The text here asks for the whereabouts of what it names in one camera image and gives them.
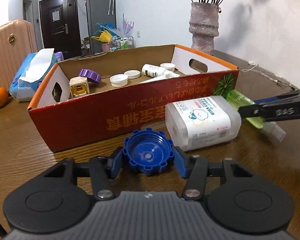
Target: paper notice on door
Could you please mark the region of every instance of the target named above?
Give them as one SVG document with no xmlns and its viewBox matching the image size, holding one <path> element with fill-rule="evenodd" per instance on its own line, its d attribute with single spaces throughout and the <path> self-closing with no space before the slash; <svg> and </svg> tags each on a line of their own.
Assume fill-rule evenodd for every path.
<svg viewBox="0 0 300 240">
<path fill-rule="evenodd" d="M 52 20 L 53 20 L 53 21 L 58 21 L 58 20 L 60 20 L 59 11 L 55 11 L 55 12 L 52 13 Z"/>
</svg>

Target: pink suitcase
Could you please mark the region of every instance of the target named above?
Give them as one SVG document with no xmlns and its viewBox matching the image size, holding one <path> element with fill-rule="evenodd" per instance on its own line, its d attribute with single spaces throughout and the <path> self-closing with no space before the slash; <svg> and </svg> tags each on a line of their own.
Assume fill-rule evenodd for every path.
<svg viewBox="0 0 300 240">
<path fill-rule="evenodd" d="M 0 26 L 0 87 L 9 89 L 26 55 L 37 52 L 34 28 L 24 20 Z"/>
</svg>

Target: yellow watering can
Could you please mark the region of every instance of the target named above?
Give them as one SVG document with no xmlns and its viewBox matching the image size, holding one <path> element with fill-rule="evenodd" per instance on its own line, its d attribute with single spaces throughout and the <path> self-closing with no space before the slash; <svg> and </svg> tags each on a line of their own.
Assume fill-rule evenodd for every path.
<svg viewBox="0 0 300 240">
<path fill-rule="evenodd" d="M 92 36 L 91 38 L 100 41 L 100 42 L 104 42 L 104 43 L 109 43 L 111 41 L 111 37 L 112 35 L 107 31 L 100 31 L 100 36 Z"/>
</svg>

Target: screw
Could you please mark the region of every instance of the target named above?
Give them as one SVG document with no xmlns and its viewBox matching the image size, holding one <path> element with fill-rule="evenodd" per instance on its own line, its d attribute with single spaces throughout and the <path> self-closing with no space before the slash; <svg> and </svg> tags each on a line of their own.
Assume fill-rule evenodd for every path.
<svg viewBox="0 0 300 240">
<path fill-rule="evenodd" d="M 200 191 L 197 189 L 187 189 L 185 191 L 185 195 L 187 197 L 199 197 L 200 196 Z"/>
<path fill-rule="evenodd" d="M 103 189 L 103 190 L 100 190 L 97 195 L 99 198 L 110 198 L 110 197 L 112 197 L 113 193 L 111 190 Z"/>
</svg>

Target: blue bottle cap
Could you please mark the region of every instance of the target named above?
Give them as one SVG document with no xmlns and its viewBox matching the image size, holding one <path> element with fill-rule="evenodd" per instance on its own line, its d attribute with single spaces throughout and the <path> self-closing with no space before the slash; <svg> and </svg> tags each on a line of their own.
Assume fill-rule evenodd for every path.
<svg viewBox="0 0 300 240">
<path fill-rule="evenodd" d="M 172 145 L 164 132 L 156 132 L 151 128 L 135 130 L 130 137 L 125 138 L 123 154 L 132 169 L 150 176 L 163 172 L 172 162 Z"/>
</svg>

